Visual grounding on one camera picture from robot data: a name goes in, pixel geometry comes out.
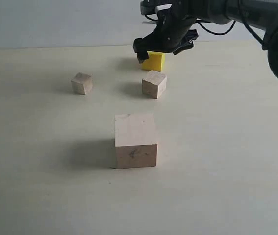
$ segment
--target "white table surface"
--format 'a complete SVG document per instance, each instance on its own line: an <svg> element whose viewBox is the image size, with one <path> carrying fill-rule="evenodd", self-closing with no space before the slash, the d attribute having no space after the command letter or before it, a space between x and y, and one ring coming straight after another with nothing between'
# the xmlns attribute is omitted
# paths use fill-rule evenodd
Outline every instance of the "white table surface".
<svg viewBox="0 0 278 235"><path fill-rule="evenodd" d="M92 75L87 96L70 80ZM257 42L0 50L0 235L277 235L278 80ZM114 115L154 112L156 168L113 170Z"/></svg>

